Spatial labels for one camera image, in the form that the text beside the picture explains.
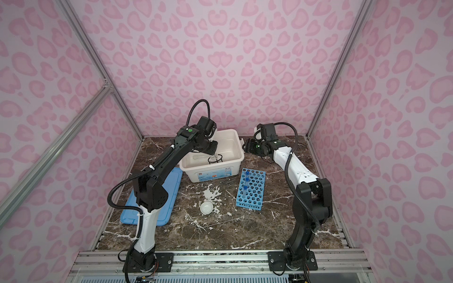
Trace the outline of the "white ceramic pestle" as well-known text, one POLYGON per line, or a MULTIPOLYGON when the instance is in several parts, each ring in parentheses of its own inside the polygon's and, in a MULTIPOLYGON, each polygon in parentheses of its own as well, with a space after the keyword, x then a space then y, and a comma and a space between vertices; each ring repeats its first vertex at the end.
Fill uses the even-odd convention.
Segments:
POLYGON ((192 156, 193 160, 201 160, 201 159, 209 159, 209 155, 201 155, 201 154, 196 154, 192 156))

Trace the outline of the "black wire ring stand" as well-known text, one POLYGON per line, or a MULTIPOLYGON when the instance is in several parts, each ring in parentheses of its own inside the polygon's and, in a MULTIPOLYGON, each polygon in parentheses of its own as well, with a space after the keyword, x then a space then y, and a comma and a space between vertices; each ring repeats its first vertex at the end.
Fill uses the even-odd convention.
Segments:
POLYGON ((221 162, 223 162, 222 154, 215 154, 213 156, 210 156, 210 158, 208 159, 209 164, 221 163, 221 162))

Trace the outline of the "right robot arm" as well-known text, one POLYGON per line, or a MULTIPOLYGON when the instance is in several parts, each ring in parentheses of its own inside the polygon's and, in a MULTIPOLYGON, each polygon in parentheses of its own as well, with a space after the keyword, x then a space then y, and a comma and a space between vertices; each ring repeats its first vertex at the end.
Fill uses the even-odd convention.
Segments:
POLYGON ((315 233, 333 215, 331 183, 312 173, 297 157, 298 133, 287 122, 259 124, 254 136, 243 145, 243 150, 259 157, 269 157, 283 169, 285 181, 294 195, 292 211, 296 223, 283 249, 283 259, 270 263, 274 273, 302 270, 305 276, 317 270, 317 262, 310 246, 315 233), (293 130, 295 145, 289 146, 276 132, 276 126, 293 130))

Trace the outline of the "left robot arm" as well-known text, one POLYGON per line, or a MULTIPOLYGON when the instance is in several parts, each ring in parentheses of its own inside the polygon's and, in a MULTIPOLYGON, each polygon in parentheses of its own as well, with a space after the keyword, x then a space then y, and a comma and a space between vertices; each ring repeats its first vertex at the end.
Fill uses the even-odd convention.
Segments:
POLYGON ((139 222, 136 239, 126 254, 123 266, 125 274, 154 272, 158 269, 155 235, 160 210, 169 198, 169 193, 164 188, 165 180, 188 153, 198 151, 210 156, 215 154, 218 142, 211 138, 216 128, 216 123, 205 116, 195 125, 183 126, 154 164, 131 179, 137 206, 127 208, 138 212, 139 222))

